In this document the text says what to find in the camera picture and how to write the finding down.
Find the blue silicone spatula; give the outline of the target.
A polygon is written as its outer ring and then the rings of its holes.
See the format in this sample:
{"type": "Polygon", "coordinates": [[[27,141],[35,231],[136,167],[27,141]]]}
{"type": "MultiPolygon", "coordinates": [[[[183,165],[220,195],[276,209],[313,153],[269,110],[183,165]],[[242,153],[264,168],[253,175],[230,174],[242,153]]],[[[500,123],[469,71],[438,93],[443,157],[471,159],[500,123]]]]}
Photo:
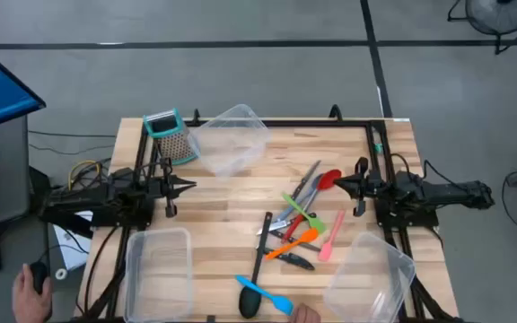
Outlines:
{"type": "Polygon", "coordinates": [[[243,286],[248,287],[253,292],[257,292],[261,296],[265,296],[268,299],[270,299],[273,302],[273,304],[275,305],[275,307],[278,310],[282,311],[287,316],[290,316],[292,314],[294,305],[289,299],[287,299],[281,295],[273,295],[273,294],[261,289],[260,287],[255,285],[252,281],[248,280],[247,278],[245,278],[241,275],[236,275],[235,278],[243,286]]]}

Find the white paper sheet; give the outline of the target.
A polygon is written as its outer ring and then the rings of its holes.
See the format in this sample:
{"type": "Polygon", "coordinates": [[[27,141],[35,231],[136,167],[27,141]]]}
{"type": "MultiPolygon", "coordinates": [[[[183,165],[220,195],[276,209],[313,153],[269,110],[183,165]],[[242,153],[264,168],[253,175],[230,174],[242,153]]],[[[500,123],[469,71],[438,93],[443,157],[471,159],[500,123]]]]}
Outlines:
{"type": "Polygon", "coordinates": [[[83,266],[87,262],[88,252],[91,249],[91,239],[74,233],[71,230],[62,229],[54,224],[57,242],[61,245],[59,248],[65,269],[67,271],[74,270],[83,266]]]}

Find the slim black knife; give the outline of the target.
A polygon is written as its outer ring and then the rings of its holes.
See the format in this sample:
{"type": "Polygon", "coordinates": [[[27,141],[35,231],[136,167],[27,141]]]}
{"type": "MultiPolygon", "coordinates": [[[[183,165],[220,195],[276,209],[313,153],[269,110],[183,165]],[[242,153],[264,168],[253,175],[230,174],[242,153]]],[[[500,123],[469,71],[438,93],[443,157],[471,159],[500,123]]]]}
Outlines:
{"type": "MultiPolygon", "coordinates": [[[[278,237],[280,239],[282,239],[284,237],[284,234],[281,231],[278,231],[278,230],[270,231],[269,234],[274,235],[274,236],[276,236],[276,237],[278,237]]],[[[290,236],[287,239],[288,242],[294,242],[296,240],[297,239],[295,237],[293,237],[293,236],[290,236]]],[[[316,247],[316,246],[314,246],[314,245],[312,245],[310,243],[302,243],[302,244],[300,244],[300,247],[308,249],[308,250],[312,250],[312,251],[315,251],[315,252],[320,252],[321,251],[321,249],[319,247],[316,247]]]]}

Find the wide steel blade knife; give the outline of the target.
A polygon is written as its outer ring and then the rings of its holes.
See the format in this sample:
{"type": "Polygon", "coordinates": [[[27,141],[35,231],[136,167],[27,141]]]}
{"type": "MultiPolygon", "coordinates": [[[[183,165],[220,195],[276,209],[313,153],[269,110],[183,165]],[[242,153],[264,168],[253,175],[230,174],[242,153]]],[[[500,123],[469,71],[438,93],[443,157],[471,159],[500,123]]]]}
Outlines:
{"type": "Polygon", "coordinates": [[[294,223],[299,223],[306,220],[305,217],[299,220],[297,216],[291,218],[290,220],[273,220],[273,216],[269,217],[269,213],[266,213],[266,217],[271,220],[268,226],[268,231],[277,231],[280,229],[288,228],[294,223]]]}

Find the clear plastic container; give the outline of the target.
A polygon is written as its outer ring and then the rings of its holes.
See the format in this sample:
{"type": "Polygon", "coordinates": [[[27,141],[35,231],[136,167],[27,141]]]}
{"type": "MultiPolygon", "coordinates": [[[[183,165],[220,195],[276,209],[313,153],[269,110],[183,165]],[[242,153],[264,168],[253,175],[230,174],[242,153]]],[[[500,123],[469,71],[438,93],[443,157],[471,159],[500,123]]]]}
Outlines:
{"type": "Polygon", "coordinates": [[[192,127],[188,143],[202,165],[216,177],[231,177],[258,160],[271,134],[246,104],[238,104],[199,127],[192,127]]]}
{"type": "Polygon", "coordinates": [[[132,234],[125,278],[127,323],[164,323],[190,316],[194,287],[188,230],[179,227],[132,234]]]}
{"type": "Polygon", "coordinates": [[[413,259],[365,231],[325,289],[324,304],[345,323],[394,323],[415,276],[413,259]]]}

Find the pink silicone spatula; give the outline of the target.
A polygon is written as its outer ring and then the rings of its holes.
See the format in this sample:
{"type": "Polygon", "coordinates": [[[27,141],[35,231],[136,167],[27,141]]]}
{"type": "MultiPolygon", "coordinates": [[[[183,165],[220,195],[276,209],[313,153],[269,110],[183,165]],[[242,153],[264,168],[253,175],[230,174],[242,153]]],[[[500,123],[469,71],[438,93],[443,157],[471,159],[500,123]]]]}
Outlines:
{"type": "Polygon", "coordinates": [[[326,262],[330,259],[332,249],[333,249],[333,242],[337,236],[337,233],[340,229],[342,222],[344,221],[345,215],[346,215],[345,210],[340,210],[338,212],[337,218],[334,222],[330,235],[328,236],[328,238],[325,240],[325,242],[321,246],[321,249],[320,249],[320,252],[318,255],[319,261],[326,262]]]}

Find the black floor fan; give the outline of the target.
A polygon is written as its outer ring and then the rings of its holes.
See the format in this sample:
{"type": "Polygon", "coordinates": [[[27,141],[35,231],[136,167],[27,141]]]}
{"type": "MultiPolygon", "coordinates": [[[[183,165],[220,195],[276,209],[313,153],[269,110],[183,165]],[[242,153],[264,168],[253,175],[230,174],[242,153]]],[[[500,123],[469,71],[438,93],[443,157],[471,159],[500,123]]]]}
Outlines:
{"type": "Polygon", "coordinates": [[[493,36],[494,53],[500,55],[511,47],[503,46],[503,36],[517,32],[517,0],[455,0],[446,21],[468,22],[479,33],[493,36]]]}

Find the black metal table frame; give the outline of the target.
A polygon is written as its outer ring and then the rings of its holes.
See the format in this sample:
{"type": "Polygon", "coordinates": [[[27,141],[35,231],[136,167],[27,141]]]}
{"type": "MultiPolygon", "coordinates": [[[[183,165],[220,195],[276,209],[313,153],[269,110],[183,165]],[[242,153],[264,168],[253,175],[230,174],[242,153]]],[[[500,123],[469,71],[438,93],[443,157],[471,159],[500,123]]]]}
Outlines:
{"type": "MultiPolygon", "coordinates": [[[[216,322],[244,320],[237,305],[242,286],[235,281],[234,275],[252,274],[256,256],[253,246],[258,241],[253,232],[263,223],[266,211],[274,214],[287,207],[281,192],[292,191],[316,160],[322,160],[322,170],[341,169],[343,174],[354,170],[359,156],[370,160],[369,152],[374,153],[375,148],[374,143],[369,145],[367,133],[370,133],[364,125],[372,130],[374,142],[379,141],[379,130],[383,130],[391,150],[403,155],[410,162],[412,171],[422,173],[418,170],[419,155],[408,120],[268,118],[263,123],[269,128],[271,139],[261,161],[229,179],[214,177],[199,161],[173,166],[173,173],[196,181],[197,186],[181,193],[175,200],[179,213],[173,218],[165,217],[165,199],[155,202],[153,221],[147,230],[184,227],[190,232],[195,298],[192,315],[185,318],[186,321],[201,322],[208,316],[215,316],[216,322]]],[[[138,153],[139,162],[151,160],[153,140],[142,139],[143,136],[146,138],[142,128],[141,118],[121,119],[110,171],[135,166],[138,153]]],[[[345,208],[350,214],[346,215],[337,234],[331,259],[318,262],[314,252],[297,250],[298,254],[314,261],[316,270],[310,274],[305,270],[301,274],[301,268],[292,269],[291,265],[279,260],[263,260],[259,286],[288,297],[295,306],[301,302],[307,304],[320,313],[324,322],[341,321],[324,305],[325,289],[359,233],[370,231],[383,238],[373,202],[367,202],[366,212],[359,218],[352,216],[354,205],[355,201],[348,199],[339,188],[320,193],[313,202],[313,209],[325,221],[328,231],[317,241],[324,241],[329,235],[339,209],[345,208]]],[[[114,275],[124,229],[117,229],[105,243],[87,289],[92,262],[111,230],[106,227],[94,231],[77,299],[84,310],[85,305],[91,308],[114,275]]],[[[442,310],[458,317],[440,241],[424,228],[408,228],[407,235],[416,261],[417,277],[442,310]]]]}

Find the grey computer cabinet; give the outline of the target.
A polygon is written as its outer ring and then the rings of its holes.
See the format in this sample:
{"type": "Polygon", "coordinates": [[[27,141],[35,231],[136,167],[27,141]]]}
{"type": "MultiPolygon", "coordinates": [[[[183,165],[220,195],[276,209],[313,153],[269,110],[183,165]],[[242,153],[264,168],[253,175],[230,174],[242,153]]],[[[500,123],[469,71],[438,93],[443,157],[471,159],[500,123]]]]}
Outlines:
{"type": "Polygon", "coordinates": [[[0,223],[30,207],[27,118],[0,124],[0,223]]]}

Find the person's hand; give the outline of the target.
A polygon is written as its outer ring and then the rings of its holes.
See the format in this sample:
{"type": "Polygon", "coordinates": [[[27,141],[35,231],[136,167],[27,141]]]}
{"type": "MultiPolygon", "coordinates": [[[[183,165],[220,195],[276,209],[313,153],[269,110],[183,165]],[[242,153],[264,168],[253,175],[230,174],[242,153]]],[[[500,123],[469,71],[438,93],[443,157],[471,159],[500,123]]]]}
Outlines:
{"type": "Polygon", "coordinates": [[[288,323],[321,323],[320,314],[304,303],[294,308],[288,323]]]}
{"type": "Polygon", "coordinates": [[[44,280],[42,293],[37,293],[31,268],[23,264],[13,281],[12,308],[16,323],[46,323],[52,310],[51,278],[44,280]]]}

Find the red silicone spoon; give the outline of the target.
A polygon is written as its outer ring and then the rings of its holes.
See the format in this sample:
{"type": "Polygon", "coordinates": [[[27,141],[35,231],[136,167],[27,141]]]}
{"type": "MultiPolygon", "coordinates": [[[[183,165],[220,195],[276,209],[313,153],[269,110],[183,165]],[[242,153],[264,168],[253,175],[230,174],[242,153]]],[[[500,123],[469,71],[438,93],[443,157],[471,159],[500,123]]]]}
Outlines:
{"type": "MultiPolygon", "coordinates": [[[[342,172],[340,170],[330,170],[322,175],[317,187],[314,190],[314,193],[311,195],[310,199],[307,201],[303,209],[308,213],[309,208],[314,201],[314,197],[321,191],[326,190],[328,188],[332,188],[334,186],[334,180],[338,179],[342,176],[342,172]]],[[[282,242],[287,242],[287,239],[292,235],[293,232],[290,232],[291,227],[286,231],[284,237],[282,238],[282,242]]]]}

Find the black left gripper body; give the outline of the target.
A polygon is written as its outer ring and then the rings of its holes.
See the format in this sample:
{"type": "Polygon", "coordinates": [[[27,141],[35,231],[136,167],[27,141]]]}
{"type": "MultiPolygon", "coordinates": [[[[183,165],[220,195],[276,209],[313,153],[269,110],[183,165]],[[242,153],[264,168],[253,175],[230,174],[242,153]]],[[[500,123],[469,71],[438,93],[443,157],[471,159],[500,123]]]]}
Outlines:
{"type": "Polygon", "coordinates": [[[149,195],[153,199],[165,198],[165,216],[172,218],[177,215],[177,207],[173,202],[174,186],[172,183],[172,166],[169,158],[162,157],[153,167],[153,174],[149,179],[149,195]]]}

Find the green silicone spatula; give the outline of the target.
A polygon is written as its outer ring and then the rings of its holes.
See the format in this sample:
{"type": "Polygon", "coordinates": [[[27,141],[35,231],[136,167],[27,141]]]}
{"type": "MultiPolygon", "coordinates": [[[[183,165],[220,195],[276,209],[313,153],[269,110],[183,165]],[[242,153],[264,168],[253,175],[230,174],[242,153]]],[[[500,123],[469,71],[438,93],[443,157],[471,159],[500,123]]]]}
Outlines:
{"type": "Polygon", "coordinates": [[[306,220],[312,229],[315,229],[318,234],[322,234],[326,230],[326,225],[317,217],[309,215],[294,199],[292,199],[286,193],[282,194],[283,199],[292,206],[299,214],[295,217],[293,224],[291,225],[290,232],[293,232],[295,228],[304,220],[306,220]]]}

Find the orange silicone spatula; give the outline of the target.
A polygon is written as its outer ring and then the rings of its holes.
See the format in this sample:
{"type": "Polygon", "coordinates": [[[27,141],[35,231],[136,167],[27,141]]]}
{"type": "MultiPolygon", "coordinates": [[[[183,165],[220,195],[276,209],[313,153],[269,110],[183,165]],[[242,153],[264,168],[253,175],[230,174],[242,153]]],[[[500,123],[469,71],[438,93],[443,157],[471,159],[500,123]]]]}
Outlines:
{"type": "Polygon", "coordinates": [[[310,243],[314,240],[316,240],[319,236],[319,232],[317,229],[314,229],[314,228],[311,228],[307,231],[305,231],[302,236],[294,241],[294,242],[290,242],[290,243],[287,243],[285,244],[284,246],[280,247],[279,249],[276,249],[274,251],[271,251],[269,252],[267,255],[266,255],[266,258],[267,259],[273,259],[273,258],[276,258],[277,256],[285,253],[286,251],[300,245],[300,244],[303,244],[303,243],[310,243]]]}

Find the black serving spoon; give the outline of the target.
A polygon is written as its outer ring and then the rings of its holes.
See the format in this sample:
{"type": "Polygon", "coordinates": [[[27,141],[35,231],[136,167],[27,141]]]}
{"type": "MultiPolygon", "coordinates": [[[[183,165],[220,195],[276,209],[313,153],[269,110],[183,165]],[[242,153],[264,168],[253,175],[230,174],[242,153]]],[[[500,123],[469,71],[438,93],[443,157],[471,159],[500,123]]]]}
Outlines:
{"type": "MultiPolygon", "coordinates": [[[[250,281],[255,284],[259,277],[259,269],[262,262],[262,257],[264,255],[264,247],[266,246],[267,236],[268,236],[268,229],[272,222],[273,214],[271,212],[266,212],[262,231],[260,233],[258,246],[257,246],[257,255],[255,257],[253,272],[251,275],[250,281]]],[[[252,319],[254,318],[260,307],[261,303],[261,294],[259,292],[256,292],[255,290],[251,289],[248,286],[244,286],[241,290],[240,297],[239,297],[239,311],[240,314],[245,319],[252,319]]]]}

